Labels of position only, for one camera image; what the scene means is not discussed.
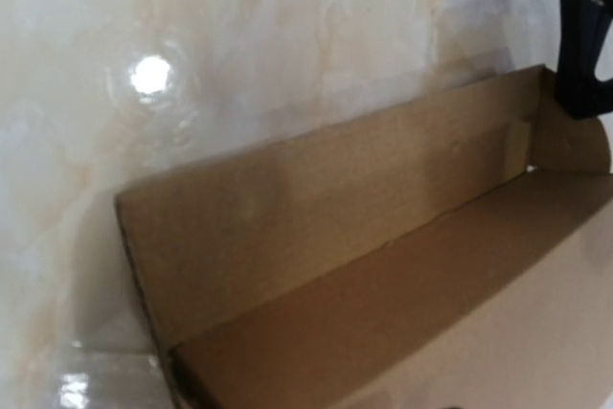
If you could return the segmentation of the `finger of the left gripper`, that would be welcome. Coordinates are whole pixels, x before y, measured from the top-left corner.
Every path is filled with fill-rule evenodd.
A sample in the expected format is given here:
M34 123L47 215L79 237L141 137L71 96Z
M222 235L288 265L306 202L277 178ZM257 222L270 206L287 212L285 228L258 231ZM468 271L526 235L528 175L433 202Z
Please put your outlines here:
M559 0L561 38L555 96L574 120L612 111L612 80L596 68L612 25L612 0Z

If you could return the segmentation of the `brown cardboard box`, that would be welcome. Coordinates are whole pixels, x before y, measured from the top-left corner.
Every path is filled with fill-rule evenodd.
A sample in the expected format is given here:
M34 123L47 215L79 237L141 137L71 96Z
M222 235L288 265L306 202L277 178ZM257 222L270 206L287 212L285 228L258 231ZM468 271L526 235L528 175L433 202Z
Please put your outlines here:
M116 199L178 408L608 408L612 120L533 67Z

